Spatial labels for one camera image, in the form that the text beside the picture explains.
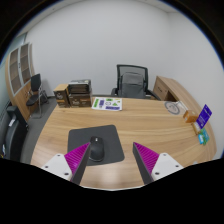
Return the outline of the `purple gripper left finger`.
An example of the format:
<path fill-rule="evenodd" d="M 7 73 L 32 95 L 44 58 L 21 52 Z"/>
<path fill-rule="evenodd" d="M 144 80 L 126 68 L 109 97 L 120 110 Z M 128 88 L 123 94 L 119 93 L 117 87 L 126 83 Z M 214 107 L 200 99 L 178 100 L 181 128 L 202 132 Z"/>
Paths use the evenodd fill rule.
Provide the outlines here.
<path fill-rule="evenodd" d="M 42 169 L 65 180 L 79 184 L 90 154 L 90 143 L 81 145 L 67 154 L 56 154 Z"/>

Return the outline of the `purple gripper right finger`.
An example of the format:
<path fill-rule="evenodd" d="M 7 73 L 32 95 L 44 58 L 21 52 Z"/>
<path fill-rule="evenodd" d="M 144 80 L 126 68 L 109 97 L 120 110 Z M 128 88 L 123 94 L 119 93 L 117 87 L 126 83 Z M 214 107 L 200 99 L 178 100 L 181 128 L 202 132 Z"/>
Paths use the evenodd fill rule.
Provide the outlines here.
<path fill-rule="evenodd" d="M 133 143 L 133 154 L 145 185 L 183 168 L 167 153 L 158 154 L 139 143 Z"/>

